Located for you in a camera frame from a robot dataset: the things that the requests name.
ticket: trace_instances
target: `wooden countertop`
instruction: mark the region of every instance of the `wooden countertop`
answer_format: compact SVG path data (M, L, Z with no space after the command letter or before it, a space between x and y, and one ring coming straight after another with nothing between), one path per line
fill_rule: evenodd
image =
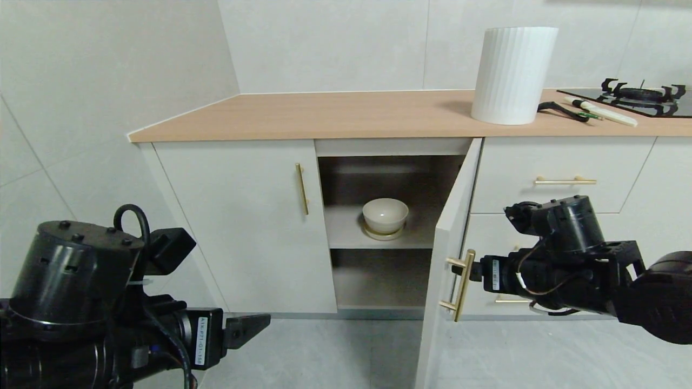
M546 89L541 101L562 103L565 96ZM462 136L692 136L692 119L649 118L605 105L636 118L639 125L628 127L609 120L580 123L557 113L539 113L536 121L528 125L494 125L471 118L472 101L473 91L239 95L132 132L128 137L138 143Z

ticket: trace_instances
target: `saucer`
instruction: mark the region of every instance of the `saucer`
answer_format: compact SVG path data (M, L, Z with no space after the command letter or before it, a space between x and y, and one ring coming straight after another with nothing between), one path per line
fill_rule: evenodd
M403 229L406 228L406 224L404 224L399 230L394 231L393 233L390 234L381 234L381 233L376 233L375 231L371 230L370 227L367 226L367 224L363 223L363 231L365 231L365 234L372 239L375 240L394 240L403 234Z

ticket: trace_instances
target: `gas stove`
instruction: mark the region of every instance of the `gas stove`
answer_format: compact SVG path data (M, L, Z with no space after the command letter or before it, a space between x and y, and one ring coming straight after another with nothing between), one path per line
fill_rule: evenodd
M692 99L682 98L686 93L684 85L672 84L661 89L625 87L627 82L616 78L606 78L601 90L595 88L559 89L558 92L602 102L612 107L625 109L651 118L692 118Z

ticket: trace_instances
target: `label sticker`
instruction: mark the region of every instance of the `label sticker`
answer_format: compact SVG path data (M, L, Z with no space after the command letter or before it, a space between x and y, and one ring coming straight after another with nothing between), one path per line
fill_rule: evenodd
M204 357L207 351L207 321L208 318L199 318L197 321L197 344L194 347L194 364L204 365Z
M493 260L493 290L500 290L500 261Z

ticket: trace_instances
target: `gold handle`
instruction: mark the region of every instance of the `gold handle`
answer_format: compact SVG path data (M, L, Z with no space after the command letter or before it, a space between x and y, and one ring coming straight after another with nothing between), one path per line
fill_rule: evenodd
M459 293L457 293L457 302L452 303L444 300L439 302L441 307L445 307L454 312L455 323L459 321L459 317L462 315L462 307L464 306L464 299L466 297L466 287L468 286L468 277L471 276L471 264L473 263L474 259L475 250L467 250L466 259L463 262L453 258L447 258L447 263L452 264L454 266L459 266L463 269L462 277L459 281Z
M303 200L303 213L308 215L310 212L307 209L307 197L305 197L305 182L302 179L303 168L299 163L295 165L295 172L298 173L298 187L300 188L300 196Z
M502 303L502 304L507 303L507 302L508 302L508 303L521 302L521 303L523 303L523 304L528 304L528 303L529 303L528 300L505 300L504 298L502 298L502 295L501 295L501 294L498 294L498 297L495 298L495 302Z
M573 180L547 180L543 176L538 176L534 185L596 185L596 180L587 180L582 176L576 176Z

